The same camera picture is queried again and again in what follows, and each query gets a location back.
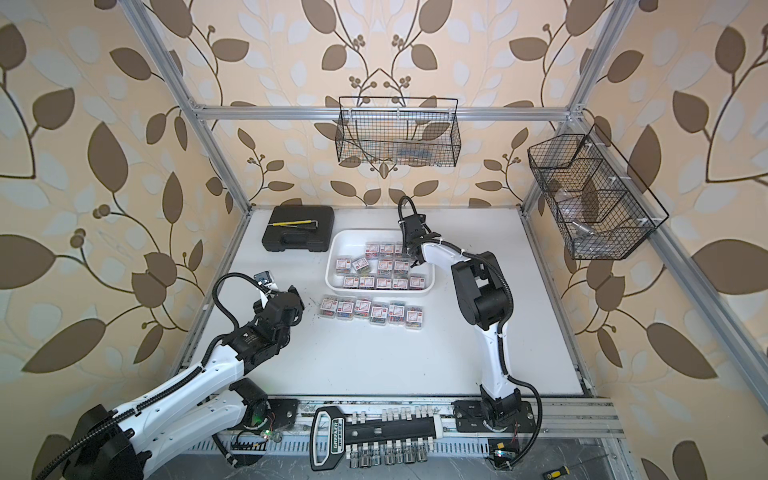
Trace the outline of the paper clip box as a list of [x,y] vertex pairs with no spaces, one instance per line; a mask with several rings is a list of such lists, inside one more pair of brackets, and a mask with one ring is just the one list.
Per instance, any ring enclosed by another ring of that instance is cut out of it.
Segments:
[[406,317],[406,304],[393,301],[388,305],[387,322],[391,325],[404,325]]
[[372,300],[357,298],[355,300],[353,314],[357,319],[369,320],[371,318]]
[[389,318],[389,304],[374,302],[370,311],[370,323],[372,325],[384,326]]
[[336,317],[342,320],[354,318],[356,300],[354,298],[339,298],[336,308]]
[[319,304],[319,315],[324,318],[334,318],[337,313],[339,299],[336,296],[323,296]]
[[405,327],[410,330],[421,330],[424,324],[424,311],[420,306],[407,306]]

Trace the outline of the white plastic tray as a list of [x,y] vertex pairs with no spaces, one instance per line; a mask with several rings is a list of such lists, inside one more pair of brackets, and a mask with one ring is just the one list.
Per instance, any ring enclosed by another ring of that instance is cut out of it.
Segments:
[[348,229],[331,242],[325,282],[339,294],[418,296],[433,288],[436,273],[413,264],[399,231]]

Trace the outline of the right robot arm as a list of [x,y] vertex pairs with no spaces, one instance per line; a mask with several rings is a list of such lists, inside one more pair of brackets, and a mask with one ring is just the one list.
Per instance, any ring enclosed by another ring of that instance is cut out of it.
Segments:
[[435,265],[451,274],[459,311],[475,329],[481,353],[480,413],[485,428],[504,432],[516,425],[516,417],[527,403],[521,390],[529,390],[536,405],[533,430],[517,453],[496,450],[491,465],[513,470],[535,445],[543,423],[543,401],[531,383],[511,374],[507,362],[506,326],[514,313],[514,298],[495,255],[471,253],[433,231],[408,195],[397,201],[398,225],[403,249],[416,266]]

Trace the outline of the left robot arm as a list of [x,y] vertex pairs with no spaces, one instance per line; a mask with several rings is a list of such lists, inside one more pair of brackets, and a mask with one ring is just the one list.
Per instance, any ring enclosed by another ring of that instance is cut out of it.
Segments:
[[261,294],[254,318],[239,324],[213,286],[214,305],[233,325],[209,343],[203,358],[159,387],[112,410],[98,405],[79,419],[70,444],[43,466],[38,479],[144,479],[200,441],[240,425],[259,429],[274,416],[267,393],[248,375],[290,342],[305,305],[290,286],[274,289],[270,273],[234,275]]

